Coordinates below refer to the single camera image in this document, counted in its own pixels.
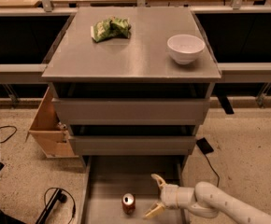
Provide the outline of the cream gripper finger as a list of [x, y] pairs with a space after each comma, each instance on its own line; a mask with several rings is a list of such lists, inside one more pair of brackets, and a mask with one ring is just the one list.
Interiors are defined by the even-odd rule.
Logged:
[[161, 176], [159, 176], [157, 174], [152, 174], [151, 177], [156, 181], [159, 189], [164, 188], [164, 186], [166, 185], [166, 182]]
[[155, 202], [145, 213], [144, 218], [150, 219], [159, 216], [165, 210], [165, 206], [161, 202]]

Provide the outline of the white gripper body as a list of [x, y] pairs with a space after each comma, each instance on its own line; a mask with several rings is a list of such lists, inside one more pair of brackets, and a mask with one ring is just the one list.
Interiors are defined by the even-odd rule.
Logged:
[[167, 209], [178, 208], [177, 192], [178, 192], [177, 185], [166, 184], [161, 188], [160, 198], [165, 208]]

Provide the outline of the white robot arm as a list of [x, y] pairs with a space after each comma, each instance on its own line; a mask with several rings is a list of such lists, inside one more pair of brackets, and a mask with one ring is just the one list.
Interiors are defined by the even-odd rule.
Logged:
[[166, 209], [185, 209], [204, 218], [214, 218], [223, 212], [237, 224], [271, 224], [267, 213], [241, 202], [208, 182], [194, 188], [167, 184], [162, 177], [152, 174], [160, 190], [160, 199], [146, 212], [145, 218], [160, 215]]

